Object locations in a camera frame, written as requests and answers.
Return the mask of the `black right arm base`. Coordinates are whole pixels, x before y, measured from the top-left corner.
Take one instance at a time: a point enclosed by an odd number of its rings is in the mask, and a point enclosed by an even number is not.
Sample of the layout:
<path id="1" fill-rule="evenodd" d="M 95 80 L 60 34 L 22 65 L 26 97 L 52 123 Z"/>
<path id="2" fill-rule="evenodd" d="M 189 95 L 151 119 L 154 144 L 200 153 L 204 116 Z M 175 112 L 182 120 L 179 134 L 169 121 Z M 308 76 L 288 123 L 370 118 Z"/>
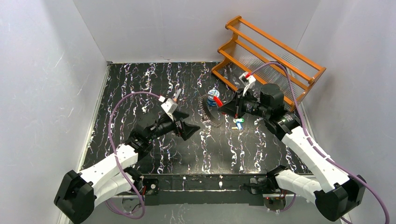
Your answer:
<path id="1" fill-rule="evenodd" d="M 241 189 L 247 190 L 252 195 L 263 196 L 264 206 L 270 211 L 280 211 L 286 207 L 287 191 L 280 189 L 267 177 L 250 178 L 249 183 L 244 183 Z"/>

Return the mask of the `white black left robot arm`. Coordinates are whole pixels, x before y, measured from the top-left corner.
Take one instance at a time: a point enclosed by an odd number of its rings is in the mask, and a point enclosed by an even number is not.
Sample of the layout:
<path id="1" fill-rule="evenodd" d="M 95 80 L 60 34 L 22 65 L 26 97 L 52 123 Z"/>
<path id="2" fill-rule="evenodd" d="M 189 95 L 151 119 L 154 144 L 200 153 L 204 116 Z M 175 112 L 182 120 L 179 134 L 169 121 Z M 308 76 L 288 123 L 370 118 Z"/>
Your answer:
<path id="1" fill-rule="evenodd" d="M 174 133 L 188 140 L 200 126 L 188 124 L 188 114 L 175 111 L 173 118 L 162 114 L 153 124 L 136 125 L 114 153 L 82 171 L 67 172 L 54 198 L 54 205 L 74 224 L 84 222 L 101 203 L 127 191 L 142 199 L 144 177 L 132 166 L 153 149 L 153 140 Z"/>

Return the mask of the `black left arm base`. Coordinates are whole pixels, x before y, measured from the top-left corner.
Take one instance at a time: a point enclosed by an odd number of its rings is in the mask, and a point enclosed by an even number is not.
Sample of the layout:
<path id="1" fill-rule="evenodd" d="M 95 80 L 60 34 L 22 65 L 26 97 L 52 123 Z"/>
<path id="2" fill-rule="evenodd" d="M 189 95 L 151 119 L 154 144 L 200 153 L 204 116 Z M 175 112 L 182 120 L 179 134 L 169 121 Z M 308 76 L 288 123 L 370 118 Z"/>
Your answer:
<path id="1" fill-rule="evenodd" d="M 134 182 L 134 186 L 143 196 L 153 196 L 159 193 L 159 180 L 156 178 L 138 179 Z"/>

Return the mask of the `green tagged key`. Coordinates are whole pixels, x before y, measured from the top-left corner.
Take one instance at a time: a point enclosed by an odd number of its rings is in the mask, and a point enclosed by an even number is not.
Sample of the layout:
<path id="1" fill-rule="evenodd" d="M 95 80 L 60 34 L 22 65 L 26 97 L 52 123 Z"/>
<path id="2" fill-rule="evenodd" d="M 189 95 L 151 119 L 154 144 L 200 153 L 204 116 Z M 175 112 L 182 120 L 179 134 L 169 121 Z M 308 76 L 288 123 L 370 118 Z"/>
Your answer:
<path id="1" fill-rule="evenodd" d="M 233 119 L 234 123 L 243 123 L 245 120 L 243 118 L 240 119 Z"/>

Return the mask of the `blue tagged key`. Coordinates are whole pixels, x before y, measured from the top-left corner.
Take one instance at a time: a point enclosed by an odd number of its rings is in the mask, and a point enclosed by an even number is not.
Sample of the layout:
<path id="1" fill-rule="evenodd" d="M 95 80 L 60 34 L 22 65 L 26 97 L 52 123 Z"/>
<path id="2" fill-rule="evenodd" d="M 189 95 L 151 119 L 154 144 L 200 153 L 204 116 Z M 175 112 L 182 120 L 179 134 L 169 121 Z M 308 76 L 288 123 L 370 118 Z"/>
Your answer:
<path id="1" fill-rule="evenodd" d="M 233 130 L 242 130 L 243 127 L 240 122 L 235 123 L 235 126 L 232 127 Z"/>

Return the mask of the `red handled spiked keyring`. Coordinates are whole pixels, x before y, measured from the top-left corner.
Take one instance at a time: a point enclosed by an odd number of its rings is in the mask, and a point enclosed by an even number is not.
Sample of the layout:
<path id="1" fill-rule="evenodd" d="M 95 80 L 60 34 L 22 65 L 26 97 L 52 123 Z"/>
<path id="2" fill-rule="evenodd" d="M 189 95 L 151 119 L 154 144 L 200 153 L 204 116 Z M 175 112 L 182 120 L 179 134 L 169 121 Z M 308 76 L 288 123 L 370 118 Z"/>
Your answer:
<path id="1" fill-rule="evenodd" d="M 207 103 L 208 97 L 209 94 L 204 94 L 199 99 L 199 108 L 202 112 L 202 120 L 203 122 L 206 122 L 208 125 L 211 125 L 215 128 L 219 128 L 222 125 L 222 122 L 211 114 L 211 111 Z"/>

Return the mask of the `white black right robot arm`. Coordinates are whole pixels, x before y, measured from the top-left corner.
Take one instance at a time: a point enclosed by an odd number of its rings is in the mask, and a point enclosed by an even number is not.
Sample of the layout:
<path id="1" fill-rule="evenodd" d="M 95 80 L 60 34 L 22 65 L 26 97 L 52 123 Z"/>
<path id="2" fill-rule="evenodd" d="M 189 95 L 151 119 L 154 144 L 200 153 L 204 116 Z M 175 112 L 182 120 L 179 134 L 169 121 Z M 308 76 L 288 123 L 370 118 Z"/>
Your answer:
<path id="1" fill-rule="evenodd" d="M 234 118 L 239 119 L 246 113 L 263 118 L 267 129 L 289 147 L 316 178 L 308 179 L 279 166 L 267 173 L 274 188 L 303 196 L 330 221 L 340 219 L 361 204 L 366 189 L 362 177 L 353 177 L 333 164 L 330 156 L 304 132 L 300 118 L 285 109 L 284 94 L 276 84 L 263 85 L 259 98 L 251 91 L 238 89 L 229 102 L 223 104 L 218 97 L 214 97 L 214 101 L 220 112 Z"/>

